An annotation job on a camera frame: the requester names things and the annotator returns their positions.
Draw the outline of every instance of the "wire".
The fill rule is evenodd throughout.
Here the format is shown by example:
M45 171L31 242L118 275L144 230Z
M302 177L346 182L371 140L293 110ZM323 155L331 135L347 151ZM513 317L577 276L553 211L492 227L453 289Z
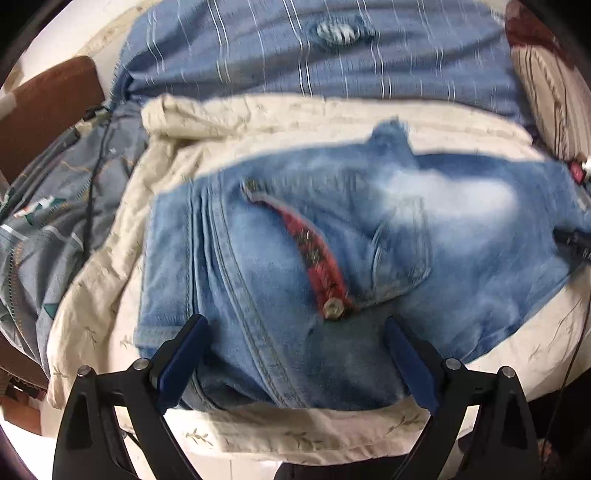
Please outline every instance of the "wire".
M564 395L564 390L566 389L566 382L569 379L570 371L573 368L574 360L577 358L577 353L581 348L581 344L585 338L585 332L587 331L587 324L589 323L589 310L591 309L591 291L589 292L589 300L587 301L587 307L585 308L585 317L583 322L583 330L581 331L581 335L579 337L579 341L577 342L577 346L574 348L573 357L570 359L569 367L566 370L566 375L564 376L564 381L562 382L562 386L560 387L560 391L558 392L558 398L556 399L556 403L554 404L554 410L552 411L552 415L550 416L550 421L548 422L548 429L546 430L546 435L544 436L544 443L542 443L542 451L541 451L541 458L542 458L542 474L544 474L546 468L546 462L544 462L544 453L546 452L546 443L548 443L548 437L550 436L550 431L552 430L552 426L554 425L554 421L556 420L556 415L558 414L558 409L560 407L560 403L562 402L562 397Z
M90 185L88 187L88 201L86 202L86 224L84 225L84 237L82 238L82 254L84 255L84 261L88 260L88 258L90 257L90 237L92 236L92 223L95 208L95 202L92 194L94 192L96 176L98 175L100 166L102 165L102 160L105 156L105 144L107 135L109 133L109 127L111 126L112 117L113 113L110 112L109 118L107 119L105 125L105 133L103 134L103 138L100 140L99 155L96 159L95 167L92 170L92 174L90 175Z
M133 433L126 432L124 429L120 429L120 430L121 430L121 433L124 434L124 438L129 437L131 439L131 441L134 442L140 450L142 449L142 447L139 445L138 439L135 438L135 435Z

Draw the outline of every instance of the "gray patterned fabric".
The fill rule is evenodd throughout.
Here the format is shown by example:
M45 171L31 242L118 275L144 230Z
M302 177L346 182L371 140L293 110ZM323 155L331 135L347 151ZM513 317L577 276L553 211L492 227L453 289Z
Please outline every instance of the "gray patterned fabric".
M95 249L147 145L140 113L137 103L127 102L84 138L68 129L21 173L0 205L0 330L48 376L51 324L83 264L92 171L101 156L89 238Z

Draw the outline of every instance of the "striped pillow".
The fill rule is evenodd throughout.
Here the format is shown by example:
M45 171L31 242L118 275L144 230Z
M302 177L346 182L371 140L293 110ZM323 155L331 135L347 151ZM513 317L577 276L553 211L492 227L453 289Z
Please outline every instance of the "striped pillow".
M591 92L579 71L540 46L511 49L540 135L561 160L591 154Z

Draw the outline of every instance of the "denim jacket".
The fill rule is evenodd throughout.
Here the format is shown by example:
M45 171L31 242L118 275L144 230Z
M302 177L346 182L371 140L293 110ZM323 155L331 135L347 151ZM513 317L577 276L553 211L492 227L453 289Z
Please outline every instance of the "denim jacket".
M156 198L135 343L150 356L208 319L196 410L387 406L407 390L385 319L444 357L487 353L578 266L552 230L590 228L581 195L551 161L414 155L397 121L246 161Z

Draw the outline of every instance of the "metal screw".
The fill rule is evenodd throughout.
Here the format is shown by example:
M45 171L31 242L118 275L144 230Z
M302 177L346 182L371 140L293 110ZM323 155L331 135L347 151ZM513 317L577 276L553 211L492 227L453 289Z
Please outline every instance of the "metal screw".
M445 366L448 367L449 370L459 370L462 366L462 362L457 358L448 358L445 360Z
M150 360L148 360L147 358L138 358L134 364L134 370L137 371L142 371L142 370L146 370L146 368L148 368L148 365L150 364Z
M515 376L515 370L513 370L511 367L503 367L501 368L501 372L503 372L503 375L505 375L507 378L513 378Z
M88 375L90 372L92 372L92 369L88 366L88 365L82 365L79 369L78 369L78 376L79 377L85 377L86 375Z

